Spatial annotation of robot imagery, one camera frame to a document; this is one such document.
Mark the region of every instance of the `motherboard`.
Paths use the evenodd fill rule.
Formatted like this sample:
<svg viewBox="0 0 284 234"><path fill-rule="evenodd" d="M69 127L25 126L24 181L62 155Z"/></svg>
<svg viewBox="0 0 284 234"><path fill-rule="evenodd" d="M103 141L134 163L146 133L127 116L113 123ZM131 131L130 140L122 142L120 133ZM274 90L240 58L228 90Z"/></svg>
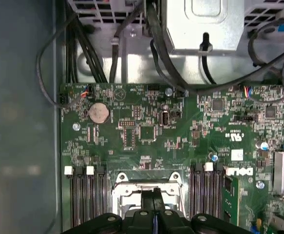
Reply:
<svg viewBox="0 0 284 234"><path fill-rule="evenodd" d="M284 218L284 101L245 88L191 95L159 84L65 84L62 218L67 230L140 208L160 188L166 209L205 213L259 234ZM281 86L251 85L260 100Z"/></svg>

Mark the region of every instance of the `gray side panel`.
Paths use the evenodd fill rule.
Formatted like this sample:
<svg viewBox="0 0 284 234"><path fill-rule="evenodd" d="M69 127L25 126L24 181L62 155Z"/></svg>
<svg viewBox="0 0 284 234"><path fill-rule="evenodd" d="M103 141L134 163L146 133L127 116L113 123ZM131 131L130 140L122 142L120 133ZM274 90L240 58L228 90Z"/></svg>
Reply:
<svg viewBox="0 0 284 234"><path fill-rule="evenodd" d="M53 4L0 0L0 234L60 232L56 115L35 76L36 52L53 30ZM50 93L53 64L50 48L42 66Z"/></svg>

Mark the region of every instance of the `mounting hole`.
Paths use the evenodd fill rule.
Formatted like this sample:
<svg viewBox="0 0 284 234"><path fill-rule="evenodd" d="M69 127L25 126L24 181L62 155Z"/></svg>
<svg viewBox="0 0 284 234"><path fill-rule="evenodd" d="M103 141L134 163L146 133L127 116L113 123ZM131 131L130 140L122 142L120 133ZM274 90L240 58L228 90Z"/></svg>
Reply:
<svg viewBox="0 0 284 234"><path fill-rule="evenodd" d="M265 29L263 32L265 33L265 34L269 34L269 33L273 33L273 32L275 32L275 28L267 28L267 29Z"/></svg>
<svg viewBox="0 0 284 234"><path fill-rule="evenodd" d="M204 217L204 216L198 216L197 217L197 219L199 220L199 221L202 221L202 222L206 222L206 220L207 220L207 218L206 217Z"/></svg>

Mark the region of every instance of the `ram slot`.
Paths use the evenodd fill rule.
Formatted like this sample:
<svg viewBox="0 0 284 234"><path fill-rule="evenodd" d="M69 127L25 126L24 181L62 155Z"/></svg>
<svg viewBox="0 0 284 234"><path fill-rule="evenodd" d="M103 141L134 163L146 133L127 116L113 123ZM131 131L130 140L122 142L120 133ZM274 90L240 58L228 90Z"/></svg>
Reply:
<svg viewBox="0 0 284 234"><path fill-rule="evenodd" d="M96 182L95 177L90 178L90 191L91 191L91 218L95 218L97 214L97 203L96 203Z"/></svg>
<svg viewBox="0 0 284 234"><path fill-rule="evenodd" d="M93 218L92 216L92 175L88 175L85 179L86 190L87 190L87 199L86 199L86 218L90 220Z"/></svg>
<svg viewBox="0 0 284 234"><path fill-rule="evenodd" d="M189 176L189 215L193 217L195 215L195 174L193 167L190 167L190 176Z"/></svg>
<svg viewBox="0 0 284 234"><path fill-rule="evenodd" d="M205 172L204 173L204 193L203 193L203 213L205 214L210 214L210 194L211 194L211 173L210 172Z"/></svg>
<svg viewBox="0 0 284 234"><path fill-rule="evenodd" d="M216 218L222 218L222 193L223 193L223 173L216 171L214 173L214 196L213 196L213 213Z"/></svg>
<svg viewBox="0 0 284 234"><path fill-rule="evenodd" d="M82 222L82 196L81 178L73 176L71 178L71 220L72 227L78 226Z"/></svg>
<svg viewBox="0 0 284 234"><path fill-rule="evenodd" d="M75 183L74 178L70 178L70 217L71 217L71 227L76 226L75 220Z"/></svg>
<svg viewBox="0 0 284 234"><path fill-rule="evenodd" d="M97 213L102 215L107 212L107 181L106 174L97 175Z"/></svg>
<svg viewBox="0 0 284 234"><path fill-rule="evenodd" d="M82 177L82 222L88 221L88 189L87 176Z"/></svg>
<svg viewBox="0 0 284 234"><path fill-rule="evenodd" d="M194 214L199 214L203 212L203 204L204 204L204 190L203 190L204 177L201 172L195 172L195 182L194 182L194 190L195 190L195 206L194 206Z"/></svg>

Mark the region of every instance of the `cable clip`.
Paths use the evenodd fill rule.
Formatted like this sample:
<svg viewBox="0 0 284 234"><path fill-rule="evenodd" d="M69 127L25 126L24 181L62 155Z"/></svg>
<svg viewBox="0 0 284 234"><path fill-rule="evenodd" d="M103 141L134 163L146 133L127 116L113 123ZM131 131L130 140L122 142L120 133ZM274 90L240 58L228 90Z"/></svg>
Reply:
<svg viewBox="0 0 284 234"><path fill-rule="evenodd" d="M111 44L112 45L119 45L120 39L117 37L112 38Z"/></svg>

